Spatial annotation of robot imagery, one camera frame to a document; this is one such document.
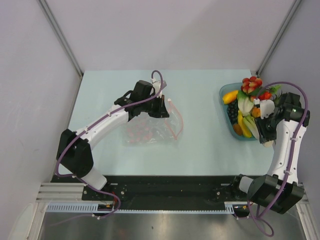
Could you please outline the clear zip top bag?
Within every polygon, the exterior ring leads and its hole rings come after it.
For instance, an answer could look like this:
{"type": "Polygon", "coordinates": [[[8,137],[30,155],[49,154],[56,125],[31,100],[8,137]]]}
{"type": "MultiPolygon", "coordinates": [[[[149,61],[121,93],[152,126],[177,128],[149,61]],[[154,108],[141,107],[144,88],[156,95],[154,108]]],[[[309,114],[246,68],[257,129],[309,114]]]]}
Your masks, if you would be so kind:
{"type": "Polygon", "coordinates": [[[143,112],[123,125],[122,142],[127,146],[176,142],[184,129],[183,116],[170,98],[165,100],[165,105],[168,118],[153,118],[143,112]]]}

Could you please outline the green celery stalk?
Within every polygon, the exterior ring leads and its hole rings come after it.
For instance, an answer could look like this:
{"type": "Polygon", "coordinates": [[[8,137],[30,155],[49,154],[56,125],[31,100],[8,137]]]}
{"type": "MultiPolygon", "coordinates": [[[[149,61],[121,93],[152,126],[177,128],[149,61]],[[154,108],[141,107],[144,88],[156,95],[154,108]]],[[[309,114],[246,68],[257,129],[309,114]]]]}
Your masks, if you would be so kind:
{"type": "MultiPolygon", "coordinates": [[[[244,125],[250,130],[250,132],[252,133],[252,135],[257,139],[260,140],[260,134],[255,122],[255,118],[251,115],[247,115],[243,118],[243,122],[244,125]]],[[[267,141],[265,143],[263,143],[262,145],[266,148],[272,147],[273,146],[274,141],[267,141]]]]}

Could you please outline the orange toy pineapple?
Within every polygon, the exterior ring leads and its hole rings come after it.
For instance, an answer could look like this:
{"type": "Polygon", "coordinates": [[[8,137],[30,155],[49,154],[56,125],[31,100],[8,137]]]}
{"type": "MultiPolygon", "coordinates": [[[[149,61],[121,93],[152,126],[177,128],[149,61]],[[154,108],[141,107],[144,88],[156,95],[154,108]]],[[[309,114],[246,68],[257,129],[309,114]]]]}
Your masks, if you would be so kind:
{"type": "MultiPolygon", "coordinates": [[[[278,84],[278,85],[273,85],[273,86],[267,87],[265,90],[262,91],[262,92],[268,91],[272,94],[272,97],[270,98],[270,100],[272,100],[274,102],[275,107],[276,107],[276,102],[279,100],[279,97],[280,97],[280,95],[277,93],[281,88],[282,88],[282,86],[280,84],[278,84]]],[[[251,111],[251,115],[254,118],[260,118],[260,116],[261,116],[260,109],[258,107],[254,106],[251,111]]]]}

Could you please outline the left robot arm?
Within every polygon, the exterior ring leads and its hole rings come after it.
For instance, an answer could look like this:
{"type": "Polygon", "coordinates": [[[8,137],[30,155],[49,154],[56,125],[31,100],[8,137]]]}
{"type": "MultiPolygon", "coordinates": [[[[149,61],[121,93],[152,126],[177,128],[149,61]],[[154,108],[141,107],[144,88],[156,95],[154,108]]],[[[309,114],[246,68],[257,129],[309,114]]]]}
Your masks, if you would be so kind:
{"type": "Polygon", "coordinates": [[[59,140],[56,165],[65,167],[71,177],[92,186],[93,194],[98,199],[107,199],[111,188],[106,177],[94,166],[94,147],[113,130],[141,113],[147,113],[152,118],[168,118],[170,115],[162,93],[166,85],[164,80],[139,80],[134,89],[119,97],[99,119],[76,131],[64,130],[59,140]]]}

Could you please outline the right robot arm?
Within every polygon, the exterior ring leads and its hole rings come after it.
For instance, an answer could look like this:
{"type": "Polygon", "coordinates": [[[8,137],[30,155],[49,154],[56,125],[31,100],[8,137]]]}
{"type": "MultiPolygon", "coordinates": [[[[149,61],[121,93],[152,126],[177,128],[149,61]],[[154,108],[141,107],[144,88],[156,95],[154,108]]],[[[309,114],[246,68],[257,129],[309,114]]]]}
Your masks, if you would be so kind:
{"type": "Polygon", "coordinates": [[[276,102],[262,100],[258,105],[261,114],[252,122],[259,142],[272,144],[272,162],[265,175],[236,176],[230,194],[237,201],[249,200],[284,214],[304,195],[304,190],[298,186],[297,166],[310,111],[302,108],[300,96],[291,92],[281,94],[276,102]]]}

